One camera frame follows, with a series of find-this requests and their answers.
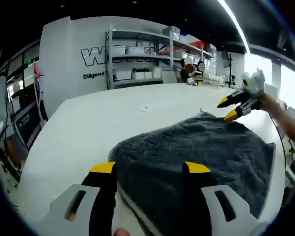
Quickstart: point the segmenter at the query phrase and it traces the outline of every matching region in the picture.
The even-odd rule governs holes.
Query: dark ceiling
[[[280,32],[287,32],[266,0],[225,0],[238,19],[248,43],[278,51],[295,61],[291,41],[283,49],[277,48]],[[274,1],[295,31],[295,0]],[[25,5],[0,8],[1,64],[27,44],[41,37],[44,24],[71,16],[78,19],[91,16],[126,16],[141,18],[165,25],[174,25],[196,38],[211,42],[221,49],[225,42],[242,42],[231,19],[217,0],[178,1],[94,1],[94,3],[26,2]]]

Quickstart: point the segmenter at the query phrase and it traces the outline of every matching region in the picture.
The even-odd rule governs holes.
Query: white table surface
[[[19,213],[36,222],[49,211],[50,202],[72,184],[81,184],[90,168],[108,161],[118,142],[190,118],[202,108],[225,116],[234,107],[216,108],[231,88],[160,84],[98,92],[65,101],[38,135],[27,157],[18,187]],[[276,143],[268,200],[260,219],[271,221],[280,209],[285,165],[280,137],[263,111],[237,120],[265,142]],[[143,232],[132,211],[116,196],[113,230]]]

